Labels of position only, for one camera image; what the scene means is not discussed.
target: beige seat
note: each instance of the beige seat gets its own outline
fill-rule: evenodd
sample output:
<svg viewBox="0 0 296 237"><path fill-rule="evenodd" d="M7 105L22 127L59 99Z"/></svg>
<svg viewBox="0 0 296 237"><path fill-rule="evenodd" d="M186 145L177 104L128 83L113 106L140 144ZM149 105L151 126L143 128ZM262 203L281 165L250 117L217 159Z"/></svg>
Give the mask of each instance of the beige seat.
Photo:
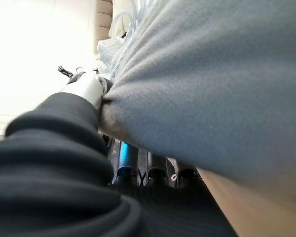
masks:
<svg viewBox="0 0 296 237"><path fill-rule="evenodd" d="M97 0L95 16L95 29L94 29L94 44L93 53L95 58L98 59L98 43L99 40L109 39L109 31L112 23L113 4L111 0Z"/></svg>

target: beige surface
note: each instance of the beige surface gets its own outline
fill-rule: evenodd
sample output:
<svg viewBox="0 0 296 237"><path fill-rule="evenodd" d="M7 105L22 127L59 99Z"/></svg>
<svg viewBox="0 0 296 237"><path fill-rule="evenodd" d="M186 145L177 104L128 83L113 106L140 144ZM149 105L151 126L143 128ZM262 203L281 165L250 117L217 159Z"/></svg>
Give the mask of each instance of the beige surface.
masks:
<svg viewBox="0 0 296 237"><path fill-rule="evenodd" d="M240 237L296 237L296 208L262 197L224 177L198 169Z"/></svg>
<svg viewBox="0 0 296 237"><path fill-rule="evenodd" d="M98 43L99 40L109 39L109 31L112 23L113 4L111 0L97 0L95 16L95 29L93 38L93 54L98 59Z"/></svg>

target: gray fleece blanket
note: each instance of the gray fleece blanket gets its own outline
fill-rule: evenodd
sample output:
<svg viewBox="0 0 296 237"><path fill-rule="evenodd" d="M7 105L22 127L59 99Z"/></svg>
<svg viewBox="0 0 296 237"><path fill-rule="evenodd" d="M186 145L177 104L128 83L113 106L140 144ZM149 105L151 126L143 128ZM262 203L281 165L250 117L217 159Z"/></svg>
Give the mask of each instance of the gray fleece blanket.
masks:
<svg viewBox="0 0 296 237"><path fill-rule="evenodd" d="M296 204L296 0L163 0L102 130Z"/></svg>

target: black fabric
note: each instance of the black fabric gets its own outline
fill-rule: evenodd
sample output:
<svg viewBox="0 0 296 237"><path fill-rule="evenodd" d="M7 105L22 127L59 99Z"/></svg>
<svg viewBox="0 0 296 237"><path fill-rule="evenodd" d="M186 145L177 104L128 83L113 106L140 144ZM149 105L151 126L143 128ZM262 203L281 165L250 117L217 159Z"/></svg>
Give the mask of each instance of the black fabric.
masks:
<svg viewBox="0 0 296 237"><path fill-rule="evenodd" d="M114 184L114 190L135 198L154 237L236 237L206 185L176 189L164 185Z"/></svg>
<svg viewBox="0 0 296 237"><path fill-rule="evenodd" d="M57 93L8 126L0 237L236 236L205 186L109 189L113 168L97 121L89 102Z"/></svg>
<svg viewBox="0 0 296 237"><path fill-rule="evenodd" d="M97 110L57 93L14 120L0 142L0 237L149 236L140 205L113 178Z"/></svg>

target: black sleeve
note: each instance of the black sleeve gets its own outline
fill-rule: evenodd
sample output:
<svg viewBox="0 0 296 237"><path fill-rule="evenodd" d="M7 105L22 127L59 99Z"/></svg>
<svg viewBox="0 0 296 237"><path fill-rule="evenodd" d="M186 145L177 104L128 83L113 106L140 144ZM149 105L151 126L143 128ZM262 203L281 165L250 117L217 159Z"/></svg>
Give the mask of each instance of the black sleeve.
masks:
<svg viewBox="0 0 296 237"><path fill-rule="evenodd" d="M57 93L10 123L0 142L0 237L147 236L139 204L113 178L97 110Z"/></svg>

